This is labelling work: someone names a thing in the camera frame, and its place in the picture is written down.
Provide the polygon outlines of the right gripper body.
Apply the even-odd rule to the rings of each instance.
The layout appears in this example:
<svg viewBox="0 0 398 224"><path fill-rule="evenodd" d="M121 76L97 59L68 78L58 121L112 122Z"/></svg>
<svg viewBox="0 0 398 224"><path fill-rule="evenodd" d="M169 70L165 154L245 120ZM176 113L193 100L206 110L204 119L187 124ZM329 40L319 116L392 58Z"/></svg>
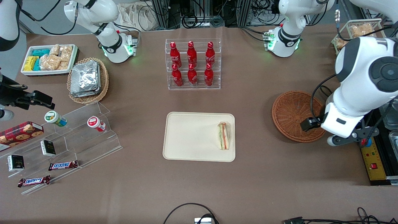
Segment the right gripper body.
<svg viewBox="0 0 398 224"><path fill-rule="evenodd" d="M10 104L14 103L19 96L21 96L25 86L20 85L5 75L1 74L0 76L0 104L2 106L9 106Z"/></svg>

